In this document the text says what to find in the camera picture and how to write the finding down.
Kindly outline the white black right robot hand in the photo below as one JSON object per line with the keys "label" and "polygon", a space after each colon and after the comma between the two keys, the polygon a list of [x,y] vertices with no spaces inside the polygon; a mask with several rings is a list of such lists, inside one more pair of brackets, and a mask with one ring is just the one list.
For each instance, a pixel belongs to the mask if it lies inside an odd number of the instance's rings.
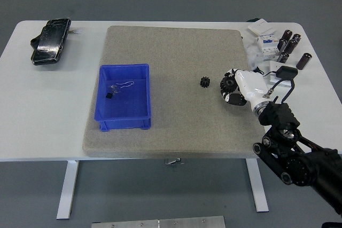
{"label": "white black right robot hand", "polygon": [[232,68],[225,73],[220,82],[220,89],[225,102],[236,106],[250,103],[253,111],[269,102],[264,97],[268,87],[260,73]]}

